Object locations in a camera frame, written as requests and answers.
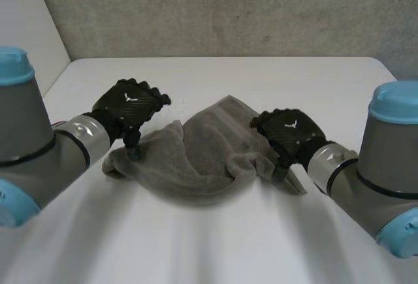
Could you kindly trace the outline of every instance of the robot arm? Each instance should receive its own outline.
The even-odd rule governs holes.
[[[122,138],[137,159],[139,128],[171,100],[146,82],[120,80],[91,112],[50,125],[26,53],[0,47],[0,225],[20,226]]]
[[[326,140],[299,110],[265,112],[251,122],[379,245],[394,256],[418,255],[418,82],[379,86],[369,106],[360,155]]]

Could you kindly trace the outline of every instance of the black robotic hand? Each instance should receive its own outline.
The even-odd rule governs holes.
[[[312,151],[329,143],[318,125],[296,109],[263,112],[251,120],[250,127],[257,128],[280,156],[277,167],[283,169],[283,174],[294,163],[307,169]]]
[[[127,149],[136,148],[141,136],[139,128],[166,104],[171,104],[168,95],[160,94],[147,82],[137,83],[133,78],[119,80],[93,106],[88,114],[110,128],[109,136],[122,138]]]

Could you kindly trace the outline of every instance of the white table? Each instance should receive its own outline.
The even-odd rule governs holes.
[[[167,92],[142,128],[160,129],[231,94],[258,112],[301,108],[325,134],[359,150],[373,90],[393,77],[367,57],[82,59],[45,96],[51,121],[86,112],[117,79]],[[100,163],[18,230],[0,230],[2,283],[416,283],[398,260],[322,195],[286,195],[255,182],[208,209],[167,204]]]

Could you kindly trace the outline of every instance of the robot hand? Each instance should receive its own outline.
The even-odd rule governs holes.
[[[137,83],[133,78],[119,80],[93,106],[94,111],[110,113],[118,125],[114,138],[122,138],[126,148],[138,145],[139,128],[166,104],[171,104],[168,95],[160,94],[147,82]]]
[[[251,128],[267,138],[280,156],[278,167],[289,170],[293,163],[303,164],[304,147],[309,142],[326,142],[323,131],[300,110],[263,112],[250,122]]]

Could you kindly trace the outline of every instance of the blue joint cover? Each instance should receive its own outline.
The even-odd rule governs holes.
[[[0,46],[0,87],[24,84],[34,77],[35,71],[23,49]]]
[[[19,227],[39,212],[39,205],[28,194],[0,179],[0,227]]]
[[[418,125],[418,80],[389,82],[377,87],[368,111],[387,123]]]
[[[376,242],[398,258],[418,256],[418,208],[412,208],[387,223]]]

